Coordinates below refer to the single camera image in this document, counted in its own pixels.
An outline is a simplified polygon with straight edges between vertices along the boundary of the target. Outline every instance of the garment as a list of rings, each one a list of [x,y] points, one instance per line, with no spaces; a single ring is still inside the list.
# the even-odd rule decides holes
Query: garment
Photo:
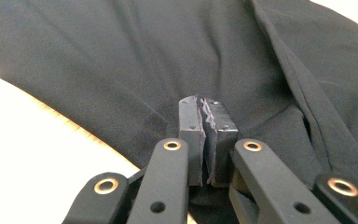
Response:
[[[198,94],[309,188],[358,178],[358,25],[309,1],[0,1],[0,78],[141,167]]]

